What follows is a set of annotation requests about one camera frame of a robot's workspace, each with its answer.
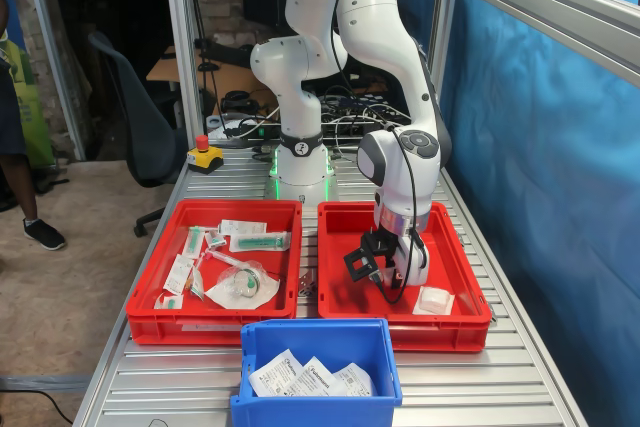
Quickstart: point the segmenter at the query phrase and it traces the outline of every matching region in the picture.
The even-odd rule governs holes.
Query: slotted aluminum table
[[[183,169],[143,266],[179,200],[263,198],[269,165],[251,155],[251,150],[227,150],[224,167],[209,176]],[[373,198],[373,184],[355,163],[338,160],[335,170],[340,200]],[[396,354],[404,402],[396,409],[393,425],[585,426],[549,353],[446,172],[440,177],[434,200],[447,207],[495,322],[481,353]],[[304,209],[301,276],[315,273],[316,233],[316,210]],[[298,317],[314,316],[316,300],[300,297]],[[229,396],[237,392],[240,364],[240,349],[138,346],[131,340],[123,309],[73,425],[231,426]]]

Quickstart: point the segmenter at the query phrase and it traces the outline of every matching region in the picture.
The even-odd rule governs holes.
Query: person
[[[0,0],[0,35],[5,32],[8,23],[7,0]],[[47,250],[61,249],[65,246],[64,237],[38,218],[36,192],[26,154],[27,145],[22,133],[20,106],[13,88],[10,64],[0,58],[0,167],[24,213],[24,235],[40,242]]]

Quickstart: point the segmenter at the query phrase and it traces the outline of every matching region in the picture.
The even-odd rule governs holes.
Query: blue curtain
[[[640,425],[640,90],[456,0],[441,99],[448,170],[585,417]]]

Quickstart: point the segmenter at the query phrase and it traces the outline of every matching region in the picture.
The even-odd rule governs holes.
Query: person's leg
[[[36,192],[27,159],[23,155],[0,155],[0,167],[24,212],[25,220],[36,220],[38,218]]]
[[[60,232],[38,219],[36,192],[26,157],[22,154],[0,154],[0,167],[24,212],[24,235],[37,240],[47,250],[64,247],[65,240]]]

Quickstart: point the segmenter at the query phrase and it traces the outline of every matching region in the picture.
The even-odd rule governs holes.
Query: black chair
[[[173,130],[162,116],[159,103],[151,100],[129,61],[101,32],[89,35],[89,42],[105,55],[118,103],[127,125],[127,167],[142,187],[175,184],[189,150],[184,129]],[[175,94],[162,101],[176,100]],[[159,220],[164,208],[136,220],[136,237],[147,234],[144,224]]]

